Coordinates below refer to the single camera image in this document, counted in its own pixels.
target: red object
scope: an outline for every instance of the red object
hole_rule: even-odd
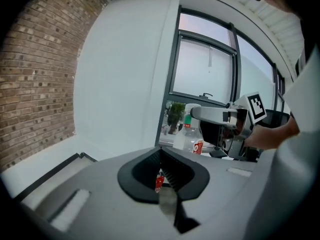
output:
[[[155,192],[158,193],[161,189],[161,186],[162,184],[164,183],[165,181],[165,177],[158,174],[158,176],[156,177],[156,180],[155,180]]]
[[[203,145],[204,145],[203,141],[200,141],[200,142],[194,144],[193,153],[201,155]]]

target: white wall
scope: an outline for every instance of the white wall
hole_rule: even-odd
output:
[[[74,83],[76,133],[93,158],[155,144],[178,7],[179,0],[113,0],[93,24]]]
[[[14,198],[54,167],[75,153],[83,152],[82,148],[78,136],[72,136],[8,168],[1,173],[1,180]]]

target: window frame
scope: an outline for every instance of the window frame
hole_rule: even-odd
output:
[[[232,78],[234,75],[234,71],[236,68],[236,54],[237,51],[235,49],[233,49],[232,47],[218,41],[215,39],[212,39],[210,37],[204,36],[202,34],[198,34],[198,33],[194,33],[194,32],[190,32],[190,31],[186,31],[186,30],[179,30],[178,32],[178,44],[177,44],[177,49],[176,49],[176,56],[175,56],[175,62],[174,62],[174,68],[173,68],[173,72],[172,72],[172,76],[171,76],[171,83],[170,83],[170,89],[169,89],[169,94],[171,95],[176,95],[176,96],[181,96],[181,97],[189,97],[191,99],[195,99],[195,100],[200,100],[200,101],[208,101],[210,103],[219,105],[219,106],[225,106],[226,104],[220,101],[216,101],[213,99],[208,99],[208,98],[204,98],[204,97],[200,97],[200,96],[195,96],[192,94],[187,94],[187,93],[181,93],[181,92],[177,92],[174,91],[174,85],[175,85],[175,80],[176,80],[176,73],[177,73],[177,66],[178,66],[178,61],[179,61],[179,51],[180,51],[180,44],[183,40],[190,40],[193,41],[195,43],[198,44],[204,44],[210,47],[213,47],[227,55],[230,56],[231,61],[232,61]],[[230,98],[229,98],[229,102],[232,100],[233,98],[233,82],[231,80],[231,92],[230,92]]]
[[[226,28],[228,30],[230,46],[216,39],[213,39],[211,37],[198,34],[195,32],[191,32],[191,31],[179,29],[181,14],[188,14],[195,17],[199,17]],[[162,107],[160,111],[159,123],[158,123],[156,138],[155,138],[155,146],[159,143],[159,140],[160,140],[160,133],[162,128],[162,123],[164,120],[164,113],[165,113],[167,101],[174,101],[174,102],[180,102],[185,104],[197,103],[203,107],[215,107],[215,108],[224,108],[226,105],[225,103],[215,101],[213,99],[173,91],[178,59],[179,59],[180,43],[182,39],[189,39],[194,42],[203,43],[203,44],[212,46],[213,48],[218,49],[219,51],[222,51],[228,55],[231,55],[232,79],[231,79],[231,94],[230,94],[229,101],[234,102],[240,98],[241,82],[242,82],[241,51],[240,51],[237,35],[239,35],[241,38],[247,41],[250,45],[252,45],[267,60],[267,62],[270,63],[272,67],[272,76],[273,76],[273,83],[274,83],[273,110],[274,111],[277,110],[278,95],[279,95],[279,97],[283,101],[281,112],[284,111],[285,101],[283,99],[283,94],[285,93],[285,79],[280,74],[276,64],[272,62],[272,60],[268,57],[268,55],[252,39],[250,39],[247,35],[245,35],[240,30],[236,29],[231,22],[227,23],[221,19],[218,19],[206,13],[199,12],[192,9],[182,8],[182,6],[180,5],[177,13],[175,32],[174,32],[172,48],[171,48],[171,57],[169,61],[168,75],[167,75],[167,80],[164,88]]]

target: potted plant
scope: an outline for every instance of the potted plant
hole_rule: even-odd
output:
[[[171,108],[168,112],[168,125],[170,126],[170,130],[168,134],[173,134],[177,129],[177,124],[179,120],[184,118],[186,104],[180,102],[173,102]]]

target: ceiling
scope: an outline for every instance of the ceiling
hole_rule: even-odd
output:
[[[274,34],[295,68],[303,47],[300,20],[291,13],[283,12],[266,2],[256,0],[235,0],[254,13]]]

